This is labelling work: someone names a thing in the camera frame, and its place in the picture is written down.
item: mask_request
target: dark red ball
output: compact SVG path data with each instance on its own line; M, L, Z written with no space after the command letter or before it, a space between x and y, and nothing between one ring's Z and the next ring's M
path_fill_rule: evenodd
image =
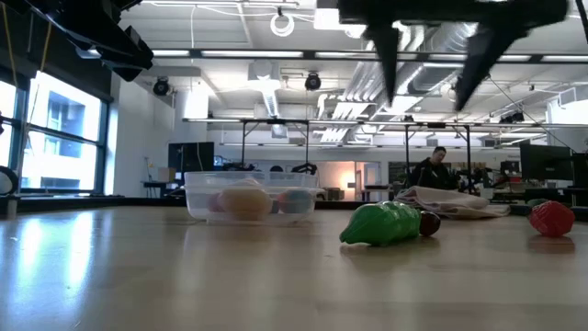
M441 218L430 211L421 211L421 228L419 232L422 236L431 236L439 231L441 227Z
M556 201L534 207L529 215L531 225L548 237L559 237L568 233L575 219L573 211Z

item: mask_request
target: computer monitor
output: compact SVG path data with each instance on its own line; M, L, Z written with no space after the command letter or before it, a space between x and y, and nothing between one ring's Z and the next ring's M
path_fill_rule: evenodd
M524 179L573 180L570 148L532 144L519 147Z
M182 174L214 170L214 143L170 143L167 164Z
M500 163L500 172L501 174L506 174L507 171L509 175L520 173L521 170L518 161L502 161Z

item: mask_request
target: security camera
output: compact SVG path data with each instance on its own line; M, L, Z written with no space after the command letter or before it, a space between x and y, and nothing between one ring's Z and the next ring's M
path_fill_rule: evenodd
M167 77L157 77L157 82L153 85L153 92L156 96L165 97L172 93L172 87L168 81Z
M316 91L321 88L321 78L319 78L319 74L309 73L309 76L306 78L306 83L304 83L304 87L306 87L308 91Z

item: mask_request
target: white fabric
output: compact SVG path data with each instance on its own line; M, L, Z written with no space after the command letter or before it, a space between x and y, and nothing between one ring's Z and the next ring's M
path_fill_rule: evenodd
M484 198L435 188L412 187L400 192L394 200L454 219L502 217L510 212L507 205L491 205Z

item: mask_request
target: green plush toy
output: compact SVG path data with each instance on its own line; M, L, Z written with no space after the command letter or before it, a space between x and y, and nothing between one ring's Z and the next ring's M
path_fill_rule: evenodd
M421 213L399 202L363 205L339 235L342 243L390 245L419 235Z

